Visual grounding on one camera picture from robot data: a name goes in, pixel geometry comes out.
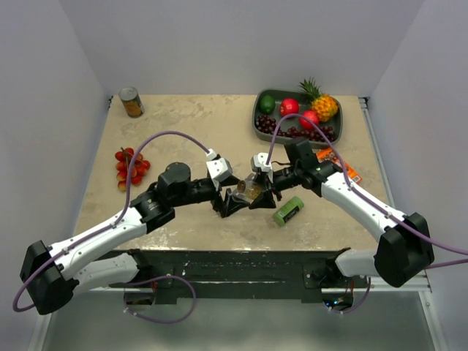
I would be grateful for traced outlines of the amber pill bottle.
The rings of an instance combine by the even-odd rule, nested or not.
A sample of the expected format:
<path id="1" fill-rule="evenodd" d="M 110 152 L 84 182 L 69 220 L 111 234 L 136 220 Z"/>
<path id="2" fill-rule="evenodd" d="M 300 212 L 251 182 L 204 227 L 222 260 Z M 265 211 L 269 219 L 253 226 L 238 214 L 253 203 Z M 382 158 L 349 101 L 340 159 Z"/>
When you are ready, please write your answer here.
<path id="1" fill-rule="evenodd" d="M 233 191 L 233 194 L 248 203 L 252 203 L 260 195 L 262 188 L 254 181 L 255 174 L 251 173 L 245 179 L 240 180 Z"/>

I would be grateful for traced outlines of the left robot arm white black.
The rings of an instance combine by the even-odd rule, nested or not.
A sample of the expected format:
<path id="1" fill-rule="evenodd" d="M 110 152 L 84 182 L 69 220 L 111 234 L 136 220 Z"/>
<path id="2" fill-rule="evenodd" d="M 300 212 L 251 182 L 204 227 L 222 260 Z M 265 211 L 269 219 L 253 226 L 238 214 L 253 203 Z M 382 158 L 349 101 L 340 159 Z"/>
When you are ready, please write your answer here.
<path id="1" fill-rule="evenodd" d="M 183 205 L 210 202 L 221 217 L 249 206 L 230 187 L 239 180 L 229 163 L 221 158 L 207 163 L 207 176 L 193 180 L 188 165 L 169 164 L 156 182 L 134 200 L 127 199 L 115 216 L 68 240 L 46 246 L 37 241 L 26 250 L 20 278 L 21 292 L 27 292 L 32 308 L 50 314 L 69 303 L 80 290 L 131 282 L 143 287 L 151 280 L 151 269 L 130 254 L 110 262 L 102 255 L 117 246 L 151 233 L 175 217 Z"/>

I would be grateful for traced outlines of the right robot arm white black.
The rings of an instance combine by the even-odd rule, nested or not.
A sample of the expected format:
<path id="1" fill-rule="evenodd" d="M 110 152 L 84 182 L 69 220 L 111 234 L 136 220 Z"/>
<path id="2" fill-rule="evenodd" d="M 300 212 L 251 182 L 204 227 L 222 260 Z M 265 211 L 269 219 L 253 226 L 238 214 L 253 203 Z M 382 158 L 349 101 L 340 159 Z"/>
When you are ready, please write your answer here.
<path id="1" fill-rule="evenodd" d="M 282 191 L 302 186 L 349 214 L 377 242 L 375 250 L 341 250 L 325 269 L 328 283 L 343 287 L 352 276 L 377 276 L 401 287 L 434 262 L 429 226 L 418 213 L 406 215 L 351 181 L 336 163 L 319 161 L 309 142 L 299 137 L 284 144 L 289 166 L 274 170 L 267 153 L 251 159 L 261 192 L 250 208 L 275 208 Z"/>

